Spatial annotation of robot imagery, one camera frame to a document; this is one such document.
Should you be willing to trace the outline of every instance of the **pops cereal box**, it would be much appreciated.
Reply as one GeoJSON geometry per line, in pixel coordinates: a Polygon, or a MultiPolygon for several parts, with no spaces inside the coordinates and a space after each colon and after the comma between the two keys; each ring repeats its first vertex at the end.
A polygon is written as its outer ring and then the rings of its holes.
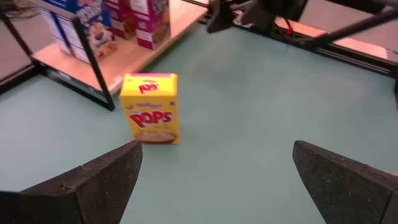
{"type": "Polygon", "coordinates": [[[130,0],[130,6],[140,46],[154,50],[170,37],[169,0],[130,0]]]}
{"type": "Polygon", "coordinates": [[[126,75],[120,101],[134,138],[144,144],[178,144],[177,80],[173,73],[126,75]]]}
{"type": "Polygon", "coordinates": [[[134,14],[130,8],[129,0],[106,0],[106,8],[111,16],[113,33],[123,39],[134,36],[134,14]]]}
{"type": "MultiPolygon", "coordinates": [[[[88,43],[99,60],[117,49],[112,33],[109,12],[103,0],[44,0],[54,6],[76,14],[80,18],[88,43]]],[[[75,53],[75,56],[88,62],[87,55],[69,18],[57,15],[60,25],[75,53]]]]}

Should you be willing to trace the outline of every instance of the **wooden shelf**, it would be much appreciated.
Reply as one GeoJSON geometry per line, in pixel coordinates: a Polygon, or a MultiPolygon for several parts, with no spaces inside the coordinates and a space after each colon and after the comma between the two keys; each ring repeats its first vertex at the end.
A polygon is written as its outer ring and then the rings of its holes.
{"type": "MultiPolygon", "coordinates": [[[[116,38],[118,50],[98,62],[108,90],[111,93],[117,92],[125,73],[142,70],[202,18],[206,11],[204,7],[170,0],[171,36],[156,50],[138,46],[136,39],[116,38]]],[[[97,90],[101,89],[90,64],[61,52],[56,44],[34,53],[33,58],[97,90]]]]}

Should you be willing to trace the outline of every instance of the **tabletop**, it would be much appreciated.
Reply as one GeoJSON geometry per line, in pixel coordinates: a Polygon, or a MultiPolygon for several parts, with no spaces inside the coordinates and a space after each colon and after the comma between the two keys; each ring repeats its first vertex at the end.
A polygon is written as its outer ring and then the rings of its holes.
{"type": "MultiPolygon", "coordinates": [[[[202,25],[147,72],[179,74],[179,145],[144,146],[121,223],[324,223],[292,160],[302,139],[398,171],[391,78],[238,29],[202,25]]],[[[45,77],[0,96],[0,189],[23,190],[131,139],[45,77]]]]}

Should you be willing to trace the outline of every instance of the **pops logo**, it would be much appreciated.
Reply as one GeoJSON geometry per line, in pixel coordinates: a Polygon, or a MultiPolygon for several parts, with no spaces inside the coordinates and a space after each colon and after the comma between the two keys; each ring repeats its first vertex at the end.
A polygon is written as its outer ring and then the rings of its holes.
{"type": "Polygon", "coordinates": [[[146,124],[168,123],[172,120],[172,112],[152,111],[130,115],[130,118],[140,127],[146,124]]]}
{"type": "Polygon", "coordinates": [[[146,91],[156,91],[158,86],[158,84],[142,84],[138,88],[142,94],[145,94],[146,91]]]}

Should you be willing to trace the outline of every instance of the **red wire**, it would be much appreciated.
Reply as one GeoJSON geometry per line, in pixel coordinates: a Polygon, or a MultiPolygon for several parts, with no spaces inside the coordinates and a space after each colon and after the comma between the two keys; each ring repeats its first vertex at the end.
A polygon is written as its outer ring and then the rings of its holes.
{"type": "Polygon", "coordinates": [[[285,19],[285,22],[286,22],[287,28],[288,28],[286,30],[286,35],[290,35],[291,33],[294,32],[293,27],[292,27],[292,25],[290,24],[290,22],[286,18],[284,18],[284,19],[285,19]]]}

